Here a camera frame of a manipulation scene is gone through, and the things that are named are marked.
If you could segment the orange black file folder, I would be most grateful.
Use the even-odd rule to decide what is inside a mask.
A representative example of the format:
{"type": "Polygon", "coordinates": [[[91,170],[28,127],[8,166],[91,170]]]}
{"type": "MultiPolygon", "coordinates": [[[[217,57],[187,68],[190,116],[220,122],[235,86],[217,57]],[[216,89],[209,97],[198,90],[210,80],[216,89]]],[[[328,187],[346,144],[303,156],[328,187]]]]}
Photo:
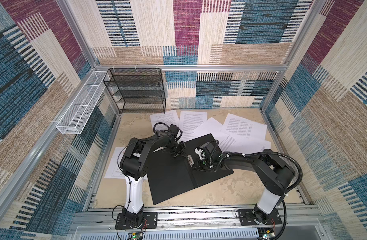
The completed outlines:
{"type": "Polygon", "coordinates": [[[203,172],[191,168],[189,160],[196,162],[199,159],[194,149],[213,139],[212,134],[207,134],[190,140],[185,143],[183,153],[177,157],[169,149],[148,156],[147,177],[154,205],[234,173],[233,170],[203,172]]]}

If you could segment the white paper technical drawing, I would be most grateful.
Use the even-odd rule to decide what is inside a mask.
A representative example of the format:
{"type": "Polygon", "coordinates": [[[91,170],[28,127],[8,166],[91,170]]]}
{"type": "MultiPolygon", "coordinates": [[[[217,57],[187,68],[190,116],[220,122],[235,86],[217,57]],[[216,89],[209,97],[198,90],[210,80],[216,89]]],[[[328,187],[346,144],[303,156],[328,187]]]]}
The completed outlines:
{"type": "Polygon", "coordinates": [[[118,167],[118,160],[122,159],[124,147],[116,147],[105,173],[105,179],[125,179],[122,170],[118,167]]]}

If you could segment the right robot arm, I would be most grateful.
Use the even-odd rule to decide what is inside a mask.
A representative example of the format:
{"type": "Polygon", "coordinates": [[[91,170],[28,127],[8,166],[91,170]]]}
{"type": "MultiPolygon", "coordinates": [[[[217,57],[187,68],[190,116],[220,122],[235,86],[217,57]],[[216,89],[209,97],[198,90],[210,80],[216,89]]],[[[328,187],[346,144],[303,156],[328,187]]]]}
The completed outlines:
{"type": "Polygon", "coordinates": [[[215,173],[238,169],[255,172],[264,185],[264,191],[250,213],[238,216],[252,218],[255,225],[272,223],[274,209],[303,177],[300,164],[290,156],[270,149],[252,154],[222,152],[217,140],[194,148],[191,153],[186,153],[186,158],[194,171],[215,173]]]}

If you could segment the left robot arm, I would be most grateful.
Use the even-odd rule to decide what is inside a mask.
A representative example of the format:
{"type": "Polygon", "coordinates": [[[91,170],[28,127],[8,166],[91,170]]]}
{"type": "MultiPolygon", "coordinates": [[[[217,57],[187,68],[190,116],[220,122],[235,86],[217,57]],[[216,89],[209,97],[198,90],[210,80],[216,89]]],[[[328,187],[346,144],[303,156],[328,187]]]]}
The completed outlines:
{"type": "Polygon", "coordinates": [[[183,131],[176,125],[168,126],[158,122],[153,127],[154,135],[144,139],[132,138],[122,150],[124,155],[117,159],[117,165],[127,178],[127,202],[122,209],[119,221],[138,227],[144,223],[142,200],[142,183],[147,174],[148,157],[159,148],[165,148],[170,158],[183,153],[185,143],[180,142],[183,131]]]}

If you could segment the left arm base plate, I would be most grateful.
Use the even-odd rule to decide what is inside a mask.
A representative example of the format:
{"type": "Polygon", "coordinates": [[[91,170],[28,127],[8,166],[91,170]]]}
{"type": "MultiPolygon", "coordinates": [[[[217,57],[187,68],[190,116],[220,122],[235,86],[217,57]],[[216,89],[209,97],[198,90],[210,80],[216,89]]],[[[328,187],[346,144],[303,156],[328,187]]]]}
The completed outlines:
{"type": "Polygon", "coordinates": [[[130,229],[156,229],[158,221],[157,212],[140,212],[133,214],[130,212],[119,213],[117,216],[115,229],[130,230],[130,229]]]}

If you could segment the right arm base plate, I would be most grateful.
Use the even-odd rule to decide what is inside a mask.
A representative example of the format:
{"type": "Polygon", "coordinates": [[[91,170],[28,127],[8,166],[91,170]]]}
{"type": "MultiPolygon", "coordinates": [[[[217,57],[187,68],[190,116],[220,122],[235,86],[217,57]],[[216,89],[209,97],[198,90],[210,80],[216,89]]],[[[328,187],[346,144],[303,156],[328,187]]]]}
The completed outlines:
{"type": "Polygon", "coordinates": [[[276,208],[270,214],[265,214],[260,209],[239,209],[235,212],[242,226],[281,225],[282,219],[276,208]]]}

